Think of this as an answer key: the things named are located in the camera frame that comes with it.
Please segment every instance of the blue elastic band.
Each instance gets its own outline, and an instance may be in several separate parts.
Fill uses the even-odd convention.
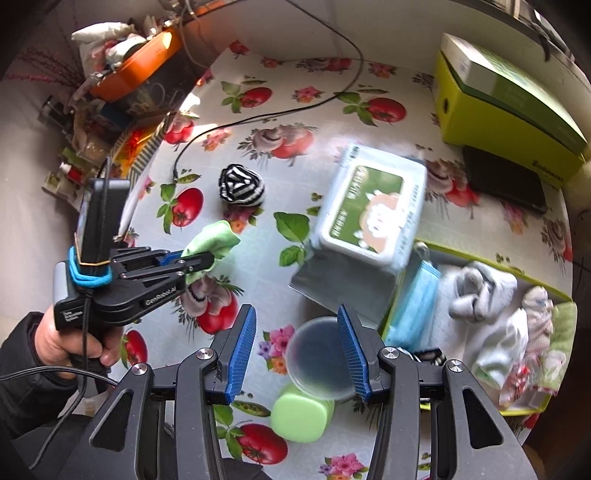
[[[98,288],[104,287],[111,283],[113,280],[113,274],[111,273],[111,268],[107,266],[107,273],[102,277],[92,277],[91,275],[83,275],[78,270],[78,260],[76,258],[76,250],[74,247],[70,248],[70,253],[68,257],[68,266],[70,267],[70,275],[72,277],[72,281],[78,285],[79,287],[85,288]]]

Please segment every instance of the green fabric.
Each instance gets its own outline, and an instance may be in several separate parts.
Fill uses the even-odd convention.
[[[552,312],[552,325],[554,333],[550,337],[548,352],[542,359],[538,387],[542,391],[556,395],[573,350],[574,331],[577,328],[576,304],[571,301],[556,305]]]
[[[187,274],[187,285],[199,280],[205,272],[209,272],[224,258],[232,247],[240,243],[238,236],[232,232],[230,224],[225,220],[206,225],[192,241],[187,245],[181,257],[211,252],[216,258],[211,268],[196,273]]]
[[[330,423],[335,402],[319,400],[288,384],[271,409],[271,428],[285,440],[312,443]]]

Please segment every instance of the small bottle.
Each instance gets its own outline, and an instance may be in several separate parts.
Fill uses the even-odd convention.
[[[76,167],[73,167],[69,163],[62,163],[60,165],[60,170],[66,174],[71,181],[77,183],[78,185],[82,185],[82,171]]]

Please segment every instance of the table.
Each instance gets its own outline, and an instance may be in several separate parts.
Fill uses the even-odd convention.
[[[350,92],[326,105],[198,139],[181,157],[180,182],[172,184],[177,150],[192,136],[258,113],[312,105],[342,90],[357,68],[358,62],[349,59],[281,62],[234,42],[183,106],[199,120],[178,117],[165,136],[145,179],[150,193],[141,193],[128,235],[137,245],[177,250],[205,225],[226,219],[240,236],[230,256],[200,280],[204,300],[192,305],[196,318],[177,300],[131,329],[144,337],[150,364],[160,367],[208,346],[211,334],[231,323],[238,304],[254,305],[258,330],[244,393],[238,403],[220,410],[217,420],[222,435],[230,427],[243,427],[235,430],[237,435],[246,432],[221,440],[223,455],[252,461],[237,442],[250,445],[245,451],[252,459],[265,459],[264,471],[274,479],[363,479],[374,447],[376,411],[355,400],[337,406],[318,442],[288,442],[286,458],[285,444],[268,428],[269,410],[288,382],[285,344],[295,328],[327,314],[288,283],[339,155],[349,143],[427,161],[419,238],[510,264],[570,294],[572,250],[561,192],[547,187],[550,211],[543,218],[472,192],[459,149],[440,139],[433,78],[424,73],[367,62]],[[264,179],[267,195],[261,207],[224,207],[217,179],[230,163],[242,163]],[[278,231],[275,212],[305,215],[309,226],[291,241]],[[124,373],[122,364],[113,369],[116,377]],[[249,427],[256,424],[262,427]],[[423,479],[430,465],[426,415],[419,454],[417,479]]]

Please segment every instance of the black sleeve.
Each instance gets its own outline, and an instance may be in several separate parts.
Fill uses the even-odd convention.
[[[42,365],[33,341],[43,314],[24,317],[0,348],[0,375]],[[12,438],[57,418],[76,392],[76,380],[56,373],[29,375],[0,382],[0,420]]]

